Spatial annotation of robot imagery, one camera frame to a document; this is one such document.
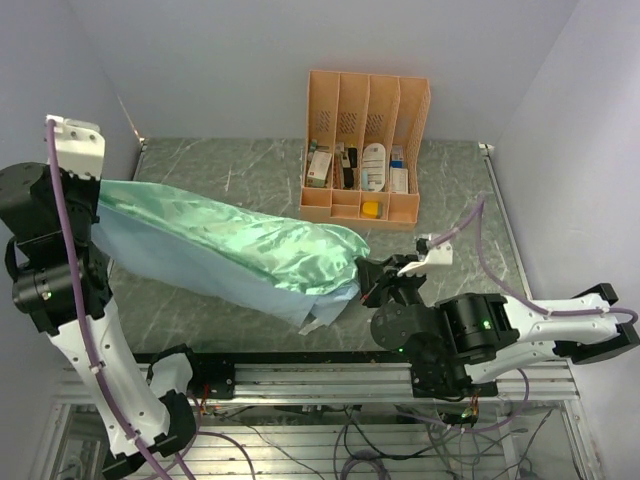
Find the green satin pillowcase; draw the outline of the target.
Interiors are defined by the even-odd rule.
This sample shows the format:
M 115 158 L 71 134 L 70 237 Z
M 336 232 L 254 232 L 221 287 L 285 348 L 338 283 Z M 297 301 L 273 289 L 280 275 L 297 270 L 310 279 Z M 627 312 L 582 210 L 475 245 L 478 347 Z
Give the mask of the green satin pillowcase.
M 353 230 L 259 213 L 169 185 L 104 180 L 94 243 L 132 274 L 301 328 L 331 324 L 370 254 Z

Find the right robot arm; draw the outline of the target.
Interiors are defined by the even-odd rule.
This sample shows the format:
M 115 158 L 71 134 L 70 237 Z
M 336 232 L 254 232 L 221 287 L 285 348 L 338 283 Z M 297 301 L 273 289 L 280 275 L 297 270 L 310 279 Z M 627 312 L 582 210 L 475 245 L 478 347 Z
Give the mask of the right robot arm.
M 511 370 L 556 358 L 592 364 L 639 345 L 632 321 L 619 321 L 608 283 L 569 300 L 531 305 L 500 293 L 464 293 L 428 306 L 419 293 L 426 258 L 393 255 L 355 264 L 361 302 L 374 311 L 372 338 L 408 361 L 417 397 L 494 396 L 497 378 Z

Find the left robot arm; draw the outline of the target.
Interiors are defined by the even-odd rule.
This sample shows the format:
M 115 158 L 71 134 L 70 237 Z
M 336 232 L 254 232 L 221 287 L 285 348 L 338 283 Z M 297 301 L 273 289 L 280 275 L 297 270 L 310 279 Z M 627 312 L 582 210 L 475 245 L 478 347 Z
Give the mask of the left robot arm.
M 70 362 L 91 394 L 110 451 L 102 474 L 123 479 L 159 454 L 181 452 L 196 433 L 188 397 L 204 373 L 186 345 L 141 372 L 121 328 L 108 260 L 91 240 L 100 182 L 26 162 L 1 172 L 1 220 L 12 233 L 5 266 L 13 301 Z

